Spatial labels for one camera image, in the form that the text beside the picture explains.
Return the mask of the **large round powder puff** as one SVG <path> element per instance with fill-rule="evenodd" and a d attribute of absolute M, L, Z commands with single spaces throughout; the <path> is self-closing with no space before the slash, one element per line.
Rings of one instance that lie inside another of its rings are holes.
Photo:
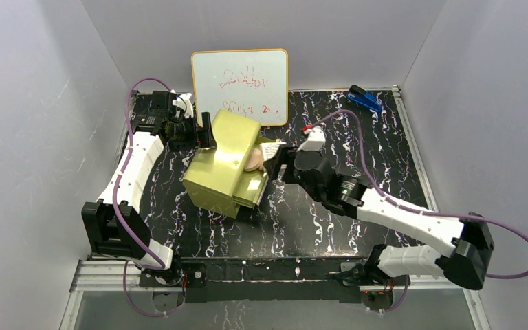
<path fill-rule="evenodd" d="M 265 167 L 263 163 L 264 158 L 261 149 L 253 148 L 247 162 L 245 163 L 244 171 L 247 173 L 254 171 L 264 171 Z"/>

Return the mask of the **green metal drawer chest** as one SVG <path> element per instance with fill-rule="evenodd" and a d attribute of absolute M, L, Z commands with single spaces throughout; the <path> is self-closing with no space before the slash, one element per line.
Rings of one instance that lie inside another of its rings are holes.
<path fill-rule="evenodd" d="M 262 170 L 246 171 L 254 151 L 268 142 L 261 123 L 225 109 L 211 122 L 216 148 L 195 152 L 182 183 L 193 205 L 236 218 L 242 206 L 256 208 L 268 182 Z"/>

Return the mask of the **white makeup packet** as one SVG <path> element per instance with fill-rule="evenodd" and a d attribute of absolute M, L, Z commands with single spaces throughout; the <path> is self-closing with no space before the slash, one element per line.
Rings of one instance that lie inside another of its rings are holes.
<path fill-rule="evenodd" d="M 263 161 L 266 162 L 275 157 L 280 147 L 286 146 L 285 142 L 263 142 L 259 144 Z"/>

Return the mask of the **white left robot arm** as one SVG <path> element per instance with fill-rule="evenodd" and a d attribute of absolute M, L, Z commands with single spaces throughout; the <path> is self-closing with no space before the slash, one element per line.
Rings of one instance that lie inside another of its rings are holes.
<path fill-rule="evenodd" d="M 216 149 L 208 112 L 196 118 L 192 93 L 154 91 L 150 107 L 129 117 L 127 143 L 115 173 L 96 201 L 81 210 L 94 253 L 132 261 L 151 270 L 171 267 L 174 251 L 152 239 L 140 202 L 164 150 Z"/>

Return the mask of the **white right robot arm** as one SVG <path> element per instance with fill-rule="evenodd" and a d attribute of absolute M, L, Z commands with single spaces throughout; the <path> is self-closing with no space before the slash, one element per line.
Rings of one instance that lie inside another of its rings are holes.
<path fill-rule="evenodd" d="M 466 217 L 444 218 L 412 203 L 383 197 L 358 177 L 335 172 L 319 151 L 300 151 L 283 143 L 263 148 L 270 179 L 283 174 L 328 211 L 375 223 L 420 241 L 420 246 L 378 244 L 369 257 L 330 277 L 352 285 L 383 283 L 402 276 L 443 276 L 462 288 L 480 290 L 494 251 L 489 226 Z"/>

